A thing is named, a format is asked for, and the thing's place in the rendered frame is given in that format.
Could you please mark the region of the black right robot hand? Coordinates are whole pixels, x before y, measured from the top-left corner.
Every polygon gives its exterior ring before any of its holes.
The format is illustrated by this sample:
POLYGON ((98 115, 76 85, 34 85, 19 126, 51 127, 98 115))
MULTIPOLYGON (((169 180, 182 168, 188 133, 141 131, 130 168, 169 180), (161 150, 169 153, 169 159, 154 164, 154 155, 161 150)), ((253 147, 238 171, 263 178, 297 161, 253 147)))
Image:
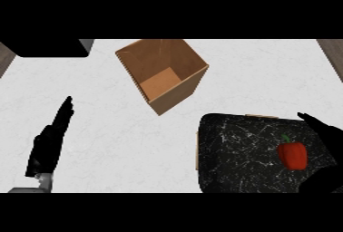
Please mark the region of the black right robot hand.
POLYGON ((299 186, 300 193, 331 193, 343 186, 343 130, 327 125, 306 113, 297 116, 318 133, 323 144, 336 160, 336 165, 320 169, 299 186))

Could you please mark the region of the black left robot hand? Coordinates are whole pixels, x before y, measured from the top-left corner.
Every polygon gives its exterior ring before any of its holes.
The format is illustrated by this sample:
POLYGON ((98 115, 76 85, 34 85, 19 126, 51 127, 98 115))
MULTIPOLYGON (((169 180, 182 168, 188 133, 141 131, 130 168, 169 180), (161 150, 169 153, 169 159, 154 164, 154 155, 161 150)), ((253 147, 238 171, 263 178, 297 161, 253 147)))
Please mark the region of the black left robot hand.
POLYGON ((34 147, 30 154, 25 176, 34 178, 37 174, 52 174, 58 165, 64 137, 71 117, 74 115, 73 97, 68 96, 49 124, 34 138, 34 147))

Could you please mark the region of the red bell pepper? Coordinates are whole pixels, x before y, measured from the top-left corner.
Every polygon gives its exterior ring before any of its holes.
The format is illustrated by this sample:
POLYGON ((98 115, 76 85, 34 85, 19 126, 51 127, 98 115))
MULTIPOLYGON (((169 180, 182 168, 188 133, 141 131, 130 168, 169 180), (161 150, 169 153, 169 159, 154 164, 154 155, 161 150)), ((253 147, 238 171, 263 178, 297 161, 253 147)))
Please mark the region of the red bell pepper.
POLYGON ((308 167, 308 149, 302 142, 291 142, 286 134, 278 145, 278 158, 287 170, 303 170, 308 167))

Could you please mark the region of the black marbled tray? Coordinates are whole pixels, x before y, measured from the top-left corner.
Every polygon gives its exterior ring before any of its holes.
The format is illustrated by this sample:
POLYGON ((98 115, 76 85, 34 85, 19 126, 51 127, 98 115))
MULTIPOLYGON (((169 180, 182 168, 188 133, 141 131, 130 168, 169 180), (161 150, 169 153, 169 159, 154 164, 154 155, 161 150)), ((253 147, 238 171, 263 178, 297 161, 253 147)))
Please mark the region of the black marbled tray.
POLYGON ((336 165, 305 121, 209 113, 198 126, 198 184, 206 193, 296 193, 315 172, 336 165), (278 145, 300 142, 308 167, 284 167, 278 145))

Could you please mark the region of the brown cardboard box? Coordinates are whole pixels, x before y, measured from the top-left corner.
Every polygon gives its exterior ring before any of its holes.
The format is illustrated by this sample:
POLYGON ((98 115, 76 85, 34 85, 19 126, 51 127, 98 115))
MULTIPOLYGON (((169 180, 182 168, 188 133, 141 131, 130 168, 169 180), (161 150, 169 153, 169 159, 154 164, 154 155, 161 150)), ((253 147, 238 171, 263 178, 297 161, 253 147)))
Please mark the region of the brown cardboard box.
POLYGON ((116 55, 148 105, 163 115, 194 94, 209 64, 182 39, 142 39, 116 55))

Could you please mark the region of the black appliance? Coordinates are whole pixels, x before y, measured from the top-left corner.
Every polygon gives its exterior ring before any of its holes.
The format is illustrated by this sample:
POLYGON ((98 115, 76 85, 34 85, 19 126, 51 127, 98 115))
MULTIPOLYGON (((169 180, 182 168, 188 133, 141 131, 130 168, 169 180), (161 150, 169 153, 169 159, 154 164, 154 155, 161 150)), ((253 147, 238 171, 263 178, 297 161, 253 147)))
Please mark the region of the black appliance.
POLYGON ((9 50, 25 58, 87 57, 93 39, 0 39, 9 50))

